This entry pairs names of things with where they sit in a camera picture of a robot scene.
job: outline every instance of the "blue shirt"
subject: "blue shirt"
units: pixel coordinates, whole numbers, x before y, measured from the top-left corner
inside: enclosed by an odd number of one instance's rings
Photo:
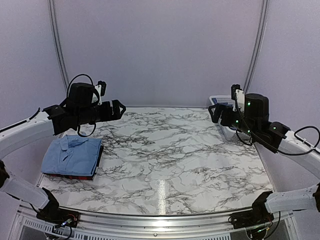
[[[69,176],[92,176],[101,139],[65,135],[53,140],[42,161],[41,172]]]

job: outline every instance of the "plastic basket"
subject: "plastic basket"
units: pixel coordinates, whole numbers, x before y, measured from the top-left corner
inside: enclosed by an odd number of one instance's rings
[[[229,95],[213,95],[213,96],[210,96],[209,99],[212,105],[223,104],[223,105],[232,106],[232,107],[235,105],[235,101],[232,100],[231,96]],[[236,134],[236,129],[234,127],[222,126],[220,125],[220,121],[218,124],[223,132],[223,135],[225,136],[225,139],[227,139],[228,141],[239,140]],[[238,132],[238,135],[242,140],[250,139],[250,136],[248,136],[247,134],[244,134],[243,132]]]

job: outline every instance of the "robotic arm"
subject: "robotic arm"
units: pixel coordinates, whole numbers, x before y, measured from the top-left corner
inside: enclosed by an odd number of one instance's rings
[[[79,215],[77,212],[59,208],[59,203],[52,193],[45,188],[38,188],[24,179],[6,171],[1,161],[9,153],[36,140],[59,135],[68,129],[77,130],[80,126],[98,122],[121,119],[126,107],[118,100],[102,102],[106,83],[99,81],[94,86],[87,83],[74,83],[68,89],[67,98],[60,105],[40,109],[30,118],[0,130],[0,192],[5,192],[16,199],[32,204],[39,209],[37,218],[62,224],[67,216]]]
[[[256,93],[244,94],[240,85],[231,87],[231,98],[235,105],[216,104],[209,107],[212,122],[249,135],[273,153],[279,153],[295,161],[317,178],[320,178],[320,151],[303,140],[297,133],[306,128],[320,131],[313,126],[303,127],[293,132],[280,122],[269,121],[269,100]],[[273,213],[281,211],[318,210],[320,212],[320,186],[288,191],[263,192],[252,204],[252,210],[233,213],[230,223],[235,229],[250,227],[274,220]]]

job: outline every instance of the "white wall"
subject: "white wall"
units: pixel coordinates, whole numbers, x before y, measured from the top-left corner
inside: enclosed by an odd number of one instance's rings
[[[3,0],[0,7],[0,128],[59,104],[66,91],[54,50],[47,1]],[[37,180],[52,138],[25,146],[3,159],[8,169]],[[0,192],[0,239],[8,237],[19,201]]]
[[[268,22],[252,93],[269,98],[270,121],[297,130],[306,125],[320,128],[320,1],[271,0]],[[314,132],[305,137],[317,140]],[[319,183],[298,164],[259,148],[278,191]],[[320,239],[320,213],[295,214],[302,240]]]
[[[126,106],[205,107],[243,84],[261,0],[56,1],[69,77]]]

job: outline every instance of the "marble table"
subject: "marble table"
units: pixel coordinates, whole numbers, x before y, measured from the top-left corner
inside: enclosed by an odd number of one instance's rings
[[[88,134],[92,128],[81,130]],[[93,181],[44,175],[40,182],[61,206],[202,214],[249,207],[273,189],[255,147],[227,141],[206,109],[129,108],[122,119],[97,124],[92,137],[104,145]]]

